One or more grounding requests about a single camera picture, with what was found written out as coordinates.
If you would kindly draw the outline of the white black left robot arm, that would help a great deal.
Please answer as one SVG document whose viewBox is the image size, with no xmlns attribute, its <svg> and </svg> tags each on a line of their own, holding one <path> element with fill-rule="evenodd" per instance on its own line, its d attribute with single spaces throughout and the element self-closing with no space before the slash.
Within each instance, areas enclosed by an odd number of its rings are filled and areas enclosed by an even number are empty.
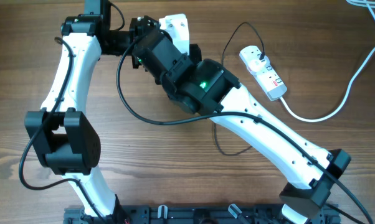
<svg viewBox="0 0 375 224">
<path fill-rule="evenodd" d="M 115 30 L 110 28 L 110 1 L 86 1 L 83 14 L 68 17 L 55 41 L 62 46 L 55 79 L 39 111 L 29 111 L 24 125 L 30 137 L 19 163 L 19 179 L 27 183 L 24 163 L 34 149 L 42 167 L 61 176 L 47 190 L 69 183 L 83 203 L 87 223 L 126 223 L 128 215 L 108 187 L 98 166 L 101 142 L 88 121 L 86 103 L 95 65 L 102 54 L 121 55 Z"/>
</svg>

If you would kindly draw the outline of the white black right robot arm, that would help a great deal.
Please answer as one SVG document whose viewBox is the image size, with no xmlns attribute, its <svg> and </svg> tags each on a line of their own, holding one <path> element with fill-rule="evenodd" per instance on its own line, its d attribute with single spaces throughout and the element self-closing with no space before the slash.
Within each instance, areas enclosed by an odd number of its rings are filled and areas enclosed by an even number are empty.
<svg viewBox="0 0 375 224">
<path fill-rule="evenodd" d="M 211 119 L 265 156 L 287 179 L 280 193 L 282 215 L 305 223 L 325 206 L 351 158 L 328 151 L 290 129 L 267 111 L 222 64 L 191 51 L 186 16 L 136 20 L 132 54 L 168 98 L 193 120 Z"/>
</svg>

